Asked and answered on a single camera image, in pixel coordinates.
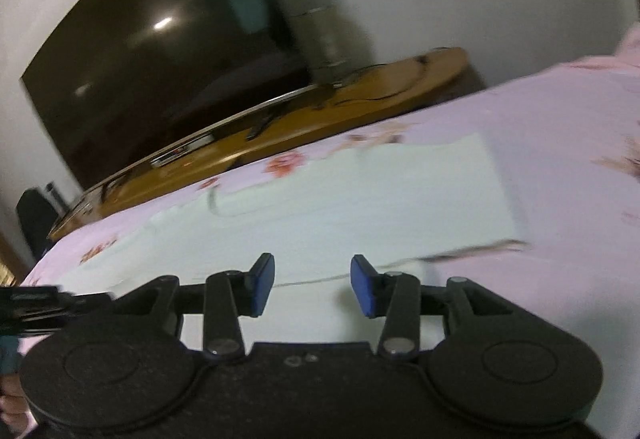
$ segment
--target metal screw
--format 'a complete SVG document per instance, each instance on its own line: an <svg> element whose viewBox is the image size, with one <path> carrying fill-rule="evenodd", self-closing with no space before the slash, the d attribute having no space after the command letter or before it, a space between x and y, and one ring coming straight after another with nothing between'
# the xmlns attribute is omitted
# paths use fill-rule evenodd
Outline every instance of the metal screw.
<svg viewBox="0 0 640 439"><path fill-rule="evenodd" d="M287 367L299 367L302 365L302 358L300 358L300 356L289 356L284 359L284 364L287 365Z"/></svg>
<svg viewBox="0 0 640 439"><path fill-rule="evenodd" d="M382 346L392 356L405 355L415 349L415 343L409 338L388 338Z"/></svg>
<svg viewBox="0 0 640 439"><path fill-rule="evenodd" d="M216 356L228 356L239 349L240 344L230 338L218 338L207 343L207 350Z"/></svg>

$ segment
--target white cloth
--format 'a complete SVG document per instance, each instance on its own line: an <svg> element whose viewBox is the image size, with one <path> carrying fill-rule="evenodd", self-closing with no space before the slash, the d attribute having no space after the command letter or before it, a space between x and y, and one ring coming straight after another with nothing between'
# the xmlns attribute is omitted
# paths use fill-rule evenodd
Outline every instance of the white cloth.
<svg viewBox="0 0 640 439"><path fill-rule="evenodd" d="M199 283L264 252L275 256L277 285L335 278L356 253L384 267L519 241L512 202L478 135L347 149L284 178L231 194L214 188L164 210L60 283L118 295L159 275Z"/></svg>

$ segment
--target wooden tv stand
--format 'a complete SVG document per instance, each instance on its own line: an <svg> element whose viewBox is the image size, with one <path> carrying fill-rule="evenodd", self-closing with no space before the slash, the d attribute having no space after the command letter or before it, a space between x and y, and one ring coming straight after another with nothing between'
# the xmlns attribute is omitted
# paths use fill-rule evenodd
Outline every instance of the wooden tv stand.
<svg viewBox="0 0 640 439"><path fill-rule="evenodd" d="M188 184L297 146L482 89L464 50L442 49L366 70L351 85L321 88L287 103L253 140L256 115L225 127L216 140L159 168L151 156L82 194L52 229L54 241L81 226L174 192Z"/></svg>

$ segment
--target bed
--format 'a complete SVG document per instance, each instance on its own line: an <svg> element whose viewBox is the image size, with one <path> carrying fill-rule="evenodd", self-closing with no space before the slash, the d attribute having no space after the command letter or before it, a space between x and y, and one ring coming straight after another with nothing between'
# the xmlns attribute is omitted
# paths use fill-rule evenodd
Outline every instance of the bed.
<svg viewBox="0 0 640 439"><path fill-rule="evenodd" d="M469 277L586 341L604 365L604 385L588 424L607 438L635 438L640 433L640 26L613 56L556 66L321 140L80 228L53 247L25 284L69 278L152 217L211 188L238 191L278 180L340 149L445 144L477 133L518 199L529 245L422 261L423 281L443 285L450 276ZM263 317L242 322L247 345L375 342L382 322L358 313L344 282L280 286ZM99 280L91 286L96 292L108 287ZM438 322L425 319L421 346L441 339ZM199 347L197 317L186 322L182 340Z"/></svg>

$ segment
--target black tv screen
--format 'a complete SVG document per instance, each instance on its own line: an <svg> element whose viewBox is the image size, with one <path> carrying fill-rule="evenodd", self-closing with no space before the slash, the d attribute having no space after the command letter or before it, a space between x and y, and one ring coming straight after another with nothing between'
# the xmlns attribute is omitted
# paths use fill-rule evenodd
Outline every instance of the black tv screen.
<svg viewBox="0 0 640 439"><path fill-rule="evenodd" d="M22 79L85 188L310 83L276 0L79 0Z"/></svg>

